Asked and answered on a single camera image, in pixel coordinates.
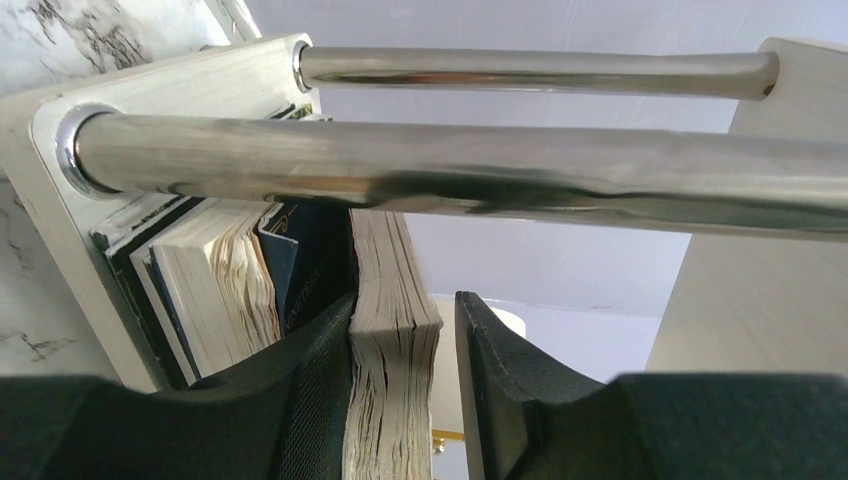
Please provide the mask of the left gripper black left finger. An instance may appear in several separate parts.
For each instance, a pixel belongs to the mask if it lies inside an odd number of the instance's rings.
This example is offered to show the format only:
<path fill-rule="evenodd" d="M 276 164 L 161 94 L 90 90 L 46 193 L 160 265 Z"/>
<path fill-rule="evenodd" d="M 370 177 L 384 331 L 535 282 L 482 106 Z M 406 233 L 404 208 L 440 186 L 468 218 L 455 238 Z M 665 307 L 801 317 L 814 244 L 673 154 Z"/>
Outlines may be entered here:
<path fill-rule="evenodd" d="M 5 479 L 338 479 L 351 394 L 346 294 L 186 390 L 93 376 L 1 381 Z"/>

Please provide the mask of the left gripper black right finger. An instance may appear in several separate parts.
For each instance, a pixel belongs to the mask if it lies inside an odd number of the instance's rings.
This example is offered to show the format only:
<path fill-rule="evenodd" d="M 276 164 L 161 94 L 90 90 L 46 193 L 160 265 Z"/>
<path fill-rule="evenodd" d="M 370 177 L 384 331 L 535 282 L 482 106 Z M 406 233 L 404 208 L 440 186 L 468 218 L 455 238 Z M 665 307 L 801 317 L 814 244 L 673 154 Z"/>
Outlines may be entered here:
<path fill-rule="evenodd" d="M 455 296 L 486 372 L 479 479 L 843 479 L 847 382 L 836 375 L 585 376 Z"/>

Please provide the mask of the red 13-storey treehouse book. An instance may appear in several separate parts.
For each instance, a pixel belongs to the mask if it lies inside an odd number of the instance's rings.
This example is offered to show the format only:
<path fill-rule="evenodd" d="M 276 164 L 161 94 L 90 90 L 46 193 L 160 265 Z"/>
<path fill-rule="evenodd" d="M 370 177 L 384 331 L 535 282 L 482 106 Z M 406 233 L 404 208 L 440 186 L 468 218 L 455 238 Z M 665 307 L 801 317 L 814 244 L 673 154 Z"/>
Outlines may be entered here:
<path fill-rule="evenodd" d="M 403 215 L 350 213 L 358 292 L 348 335 L 353 384 L 345 479 L 429 479 L 430 400 L 442 319 Z"/>

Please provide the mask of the white two-tier shelf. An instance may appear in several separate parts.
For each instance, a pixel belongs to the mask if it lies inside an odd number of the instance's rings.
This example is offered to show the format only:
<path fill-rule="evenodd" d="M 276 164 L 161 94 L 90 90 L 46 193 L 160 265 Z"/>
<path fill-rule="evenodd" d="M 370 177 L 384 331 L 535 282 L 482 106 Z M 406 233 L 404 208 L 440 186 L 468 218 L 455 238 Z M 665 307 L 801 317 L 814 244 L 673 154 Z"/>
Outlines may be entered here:
<path fill-rule="evenodd" d="M 537 87 L 551 52 L 218 47 L 1 101 L 7 176 L 81 303 L 112 300 L 65 202 L 152 192 L 843 241 L 839 139 L 265 119 L 322 85 Z"/>

